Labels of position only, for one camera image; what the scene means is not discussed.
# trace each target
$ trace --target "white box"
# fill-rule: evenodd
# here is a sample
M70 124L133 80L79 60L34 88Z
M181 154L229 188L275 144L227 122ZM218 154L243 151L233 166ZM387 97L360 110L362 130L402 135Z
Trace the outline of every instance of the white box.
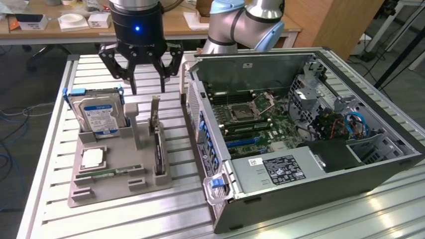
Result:
M359 55L363 52L364 46L367 46L370 40L370 36L362 34L350 55Z
M41 21L38 21L38 22L29 22L29 21L19 22L18 21L18 26L22 30L45 30L46 23L47 23L46 17L45 17L45 15L42 15Z
M110 14L99 13L91 14L87 18L87 25L90 28L109 28L110 25Z
M74 22L65 22L63 20L61 20L61 17L63 17L66 15L74 15L74 16L78 16L79 18L75 19ZM61 17L57 19L57 21L58 21L59 30L62 32L89 29L89 26L86 24L86 20L82 16L70 13L70 14L62 15Z

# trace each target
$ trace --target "white chip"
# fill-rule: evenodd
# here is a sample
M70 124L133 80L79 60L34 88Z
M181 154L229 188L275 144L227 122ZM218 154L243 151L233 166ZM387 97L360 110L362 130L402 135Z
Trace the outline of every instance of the white chip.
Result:
M81 166L85 168L95 167L103 158L103 151L99 148L89 149L82 153Z

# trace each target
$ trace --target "wooden desk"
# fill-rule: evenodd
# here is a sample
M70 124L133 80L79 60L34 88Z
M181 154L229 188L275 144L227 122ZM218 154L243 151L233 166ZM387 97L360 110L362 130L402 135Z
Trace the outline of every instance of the wooden desk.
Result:
M30 0L29 8L33 13L45 14L51 20L47 22L43 31L22 31L14 29L9 31L7 19L0 21L0 45L23 45L23 44L62 44L62 43L82 43L82 42L107 42L115 41L113 25L107 29L90 28L79 31L61 32L57 22L57 17L61 11L69 10L69 6L46 6L42 0ZM163 14L163 34L167 40L171 39L206 39L206 30L190 30L182 16L183 12L194 12L194 6L182 3L177 8ZM287 16L282 17L284 22L284 32L282 37L287 37L283 47L291 47L300 31L300 27L291 21Z

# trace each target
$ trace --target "aluminum extrusion table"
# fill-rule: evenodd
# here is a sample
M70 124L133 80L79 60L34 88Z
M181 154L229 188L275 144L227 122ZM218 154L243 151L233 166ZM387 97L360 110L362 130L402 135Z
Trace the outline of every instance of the aluminum extrusion table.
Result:
M360 89L425 143L423 130L387 105L380 93L332 54L324 53ZM17 238L31 239L291 239L291 238L425 238L425 163L396 174L371 192L296 212L227 234L213 234L211 219L199 184L178 99L178 78L159 93L158 74L151 66L135 69L137 95L125 86L125 101L137 102L138 121L149 117L151 95L161 95L159 119L165 126L173 187L109 202L69 208L66 197L78 124L58 91L38 166ZM328 75L330 85L348 91ZM114 87L97 55L70 56L59 88Z

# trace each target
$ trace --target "barcode sticker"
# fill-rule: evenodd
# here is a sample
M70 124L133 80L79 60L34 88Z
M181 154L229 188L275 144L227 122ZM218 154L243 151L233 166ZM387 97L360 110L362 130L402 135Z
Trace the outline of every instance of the barcode sticker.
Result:
M247 160L250 166L262 164L262 158L251 158Z

